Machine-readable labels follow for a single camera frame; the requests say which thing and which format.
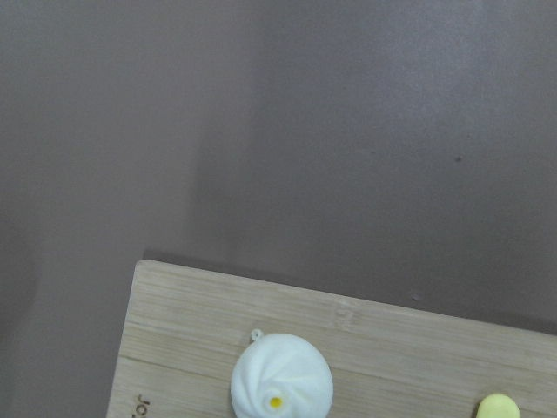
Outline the white steamed bun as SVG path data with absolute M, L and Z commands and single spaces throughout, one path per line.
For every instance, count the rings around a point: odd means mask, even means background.
M 293 334 L 264 334 L 232 370 L 230 394 L 237 417 L 327 417 L 332 409 L 332 371 L 323 354 Z

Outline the bamboo cutting board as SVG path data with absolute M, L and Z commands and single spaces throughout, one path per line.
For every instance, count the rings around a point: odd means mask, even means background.
M 232 416 L 232 368 L 255 328 L 324 355 L 334 417 L 471 417 L 494 393 L 524 417 L 556 414 L 552 335 L 141 260 L 108 416 Z

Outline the yellow plastic knife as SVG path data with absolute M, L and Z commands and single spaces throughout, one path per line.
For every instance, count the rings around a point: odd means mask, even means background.
M 508 395 L 495 393 L 482 399 L 476 410 L 476 418 L 520 418 L 517 403 Z

